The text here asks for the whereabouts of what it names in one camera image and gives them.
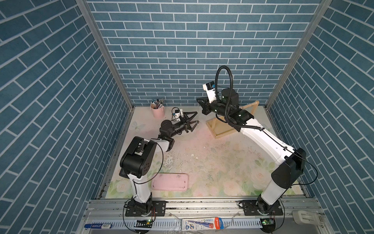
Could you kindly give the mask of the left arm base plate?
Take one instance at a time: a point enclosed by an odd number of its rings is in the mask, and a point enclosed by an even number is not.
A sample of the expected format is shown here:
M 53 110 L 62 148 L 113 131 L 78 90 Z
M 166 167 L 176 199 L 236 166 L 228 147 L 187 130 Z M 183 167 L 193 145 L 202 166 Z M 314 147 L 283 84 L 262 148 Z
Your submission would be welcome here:
M 166 210 L 165 200 L 147 201 L 140 203 L 130 200 L 125 208 L 126 217 L 141 217 L 141 216 L 165 216 Z

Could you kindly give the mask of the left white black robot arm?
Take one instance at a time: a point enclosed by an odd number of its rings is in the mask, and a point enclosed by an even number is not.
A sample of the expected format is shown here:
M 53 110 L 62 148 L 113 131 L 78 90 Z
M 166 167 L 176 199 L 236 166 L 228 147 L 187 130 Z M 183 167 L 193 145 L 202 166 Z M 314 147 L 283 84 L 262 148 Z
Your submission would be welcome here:
M 148 183 L 147 173 L 151 168 L 155 153 L 170 151 L 175 143 L 173 137 L 183 132 L 193 132 L 199 124 L 194 118 L 197 112 L 185 112 L 177 109 L 173 113 L 173 120 L 164 120 L 160 124 L 159 135 L 150 140 L 135 136 L 130 142 L 119 162 L 119 176 L 129 179 L 133 191 L 133 199 L 136 205 L 150 206 L 152 204 L 152 192 Z

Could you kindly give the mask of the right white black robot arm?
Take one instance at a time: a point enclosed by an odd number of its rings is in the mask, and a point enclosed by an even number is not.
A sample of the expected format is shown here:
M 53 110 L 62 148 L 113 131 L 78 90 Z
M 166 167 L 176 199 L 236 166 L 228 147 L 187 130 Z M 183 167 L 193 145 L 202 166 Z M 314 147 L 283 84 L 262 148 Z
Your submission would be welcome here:
M 257 198 L 257 210 L 268 215 L 277 206 L 279 198 L 292 187 L 303 174 L 306 152 L 281 141 L 248 111 L 239 107 L 239 95 L 233 89 L 233 75 L 228 66 L 218 68 L 215 80 L 203 85 L 206 97 L 197 98 L 202 113 L 215 113 L 216 120 L 234 128 L 263 148 L 273 159 L 276 169 L 271 174 L 271 181 Z

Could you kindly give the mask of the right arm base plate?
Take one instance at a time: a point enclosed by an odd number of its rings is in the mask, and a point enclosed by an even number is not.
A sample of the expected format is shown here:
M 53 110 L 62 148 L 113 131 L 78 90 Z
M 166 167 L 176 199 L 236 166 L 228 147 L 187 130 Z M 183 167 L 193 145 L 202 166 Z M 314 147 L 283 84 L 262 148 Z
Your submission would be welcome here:
M 245 216 L 284 214 L 279 200 L 273 205 L 268 205 L 266 202 L 256 199 L 242 200 L 238 202 L 238 207 L 243 210 Z

